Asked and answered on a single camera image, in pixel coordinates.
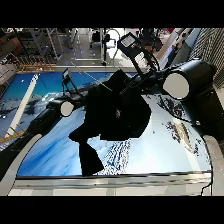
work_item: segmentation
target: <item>floor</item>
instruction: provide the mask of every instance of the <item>floor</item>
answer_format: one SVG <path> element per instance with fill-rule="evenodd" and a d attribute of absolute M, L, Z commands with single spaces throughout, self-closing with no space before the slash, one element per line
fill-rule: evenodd
<path fill-rule="evenodd" d="M 127 32 L 133 32 L 135 33 L 135 30 L 131 29 L 128 30 L 126 29 L 124 31 L 124 29 L 122 28 L 117 28 L 118 32 L 120 33 L 120 35 L 123 35 Z M 116 32 L 111 31 L 110 32 L 111 37 L 114 39 L 118 39 L 118 35 L 116 34 Z M 162 42 L 165 42 L 168 38 L 167 36 L 164 36 L 164 38 L 162 39 Z M 71 65 L 71 62 L 74 63 L 74 58 L 79 58 L 79 59 L 100 59 L 100 46 L 98 44 L 94 44 L 93 48 L 90 49 L 89 48 L 89 42 L 88 42 L 88 30 L 86 28 L 82 28 L 79 29 L 79 35 L 76 37 L 76 39 L 74 40 L 73 43 L 73 49 L 69 49 L 68 47 L 66 47 L 66 41 L 63 41 L 63 46 L 64 46 L 64 55 L 63 57 L 60 59 L 60 61 L 58 61 L 57 65 Z M 112 48 L 108 50 L 108 54 L 107 54 L 107 58 L 108 61 L 110 61 L 110 58 L 113 57 L 114 53 L 115 53 L 116 49 Z M 79 60 L 75 62 L 76 65 L 86 65 L 86 66 L 97 66 L 97 65 L 101 65 L 101 61 L 97 61 L 97 60 Z M 119 52 L 116 57 L 115 57 L 115 61 L 114 61 L 115 66 L 120 67 L 120 66 L 132 66 L 132 63 L 130 62 L 130 60 L 128 60 L 125 55 L 123 55 L 121 52 Z M 219 99 L 222 103 L 222 106 L 224 107 L 224 89 L 221 90 L 216 90 L 219 96 Z M 213 162 L 213 167 L 214 167 L 214 184 L 213 184 L 213 195 L 214 196 L 218 196 L 218 195 L 222 195 L 224 196 L 224 157 L 220 151 L 219 145 L 218 143 L 211 137 L 207 137 L 207 141 L 209 142 L 209 144 L 211 144 L 212 150 L 210 151 L 211 154 L 211 158 L 212 158 L 212 162 Z M 132 194 L 132 195 L 136 195 L 139 193 L 136 193 L 137 191 L 141 191 L 140 195 L 147 195 L 149 192 L 147 189 L 141 188 L 141 189 L 129 189 L 129 193 L 127 194 Z M 55 191 L 51 191 L 51 190 L 27 190 L 27 189 L 13 189 L 10 192 L 10 196 L 34 196 L 34 195 L 43 195 L 43 196 L 50 196 L 50 195 L 80 195 L 82 194 L 82 192 L 84 191 L 72 191 L 72 190 L 64 190 L 64 192 L 62 192 L 63 190 L 55 190 Z M 108 190 L 104 189 L 104 190 L 100 190 L 100 189 L 96 189 L 96 191 L 85 191 L 84 193 L 85 195 L 110 195 L 111 193 L 108 193 Z"/>

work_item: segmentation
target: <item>white circular cap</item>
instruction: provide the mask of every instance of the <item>white circular cap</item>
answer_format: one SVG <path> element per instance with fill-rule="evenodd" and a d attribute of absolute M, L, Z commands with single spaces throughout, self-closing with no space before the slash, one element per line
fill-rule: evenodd
<path fill-rule="evenodd" d="M 72 113 L 73 108 L 74 108 L 74 105 L 68 101 L 62 103 L 62 105 L 61 105 L 62 116 L 64 116 L 64 117 L 69 116 Z"/>
<path fill-rule="evenodd" d="M 171 73 L 163 84 L 163 89 L 175 99 L 183 99 L 189 94 L 188 81 L 178 73 Z"/>

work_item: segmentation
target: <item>gray curved edge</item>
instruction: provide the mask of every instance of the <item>gray curved edge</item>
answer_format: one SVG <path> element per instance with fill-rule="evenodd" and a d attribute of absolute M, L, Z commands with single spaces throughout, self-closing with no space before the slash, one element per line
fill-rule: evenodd
<path fill-rule="evenodd" d="M 7 196 L 9 194 L 15 183 L 16 176 L 22 161 L 40 138 L 42 138 L 41 134 L 35 135 L 14 159 L 2 181 L 0 182 L 0 196 Z"/>

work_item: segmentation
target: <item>red object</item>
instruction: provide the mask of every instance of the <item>red object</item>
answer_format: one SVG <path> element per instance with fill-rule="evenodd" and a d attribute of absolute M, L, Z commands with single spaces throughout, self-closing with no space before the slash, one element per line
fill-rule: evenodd
<path fill-rule="evenodd" d="M 172 33 L 175 28 L 166 28 L 169 33 Z"/>

